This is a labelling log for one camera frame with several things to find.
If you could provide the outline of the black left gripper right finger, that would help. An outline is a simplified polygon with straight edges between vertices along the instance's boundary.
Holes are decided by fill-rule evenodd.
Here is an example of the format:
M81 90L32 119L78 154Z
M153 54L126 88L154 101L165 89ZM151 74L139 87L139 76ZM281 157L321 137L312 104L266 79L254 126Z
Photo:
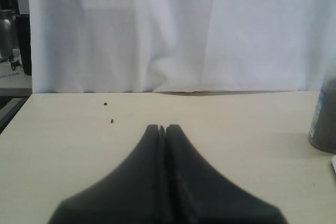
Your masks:
M179 125L166 129L165 164L173 223L287 223L277 207L219 173Z

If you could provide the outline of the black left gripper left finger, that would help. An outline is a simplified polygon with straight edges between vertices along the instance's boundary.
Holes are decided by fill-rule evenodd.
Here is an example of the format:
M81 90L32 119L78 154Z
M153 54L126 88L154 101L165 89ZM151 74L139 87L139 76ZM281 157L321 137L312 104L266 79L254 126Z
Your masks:
M167 223L164 137L162 126L149 125L118 167L62 201L49 223Z

